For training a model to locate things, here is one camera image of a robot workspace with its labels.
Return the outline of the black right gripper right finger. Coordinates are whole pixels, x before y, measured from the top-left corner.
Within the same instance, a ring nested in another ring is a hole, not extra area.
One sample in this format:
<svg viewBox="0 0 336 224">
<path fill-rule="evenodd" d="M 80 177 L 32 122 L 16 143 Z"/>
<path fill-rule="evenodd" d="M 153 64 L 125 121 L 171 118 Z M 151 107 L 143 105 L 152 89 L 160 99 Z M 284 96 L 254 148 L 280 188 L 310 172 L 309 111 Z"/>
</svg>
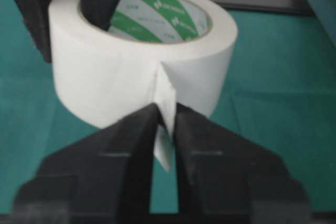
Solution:
<svg viewBox="0 0 336 224">
<path fill-rule="evenodd" d="M 283 159 L 179 104 L 179 211 L 192 223 L 309 223 L 309 199 Z"/>
</svg>

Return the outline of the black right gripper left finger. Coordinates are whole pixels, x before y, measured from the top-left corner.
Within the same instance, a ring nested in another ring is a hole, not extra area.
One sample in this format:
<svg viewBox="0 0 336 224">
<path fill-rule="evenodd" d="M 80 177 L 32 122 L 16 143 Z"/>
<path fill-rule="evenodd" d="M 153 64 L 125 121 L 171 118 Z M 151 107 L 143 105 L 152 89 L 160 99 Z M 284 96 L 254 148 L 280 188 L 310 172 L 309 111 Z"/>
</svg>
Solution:
<svg viewBox="0 0 336 224">
<path fill-rule="evenodd" d="M 139 223 L 148 214 L 155 104 L 46 156 L 16 194 L 12 223 Z"/>
</svg>

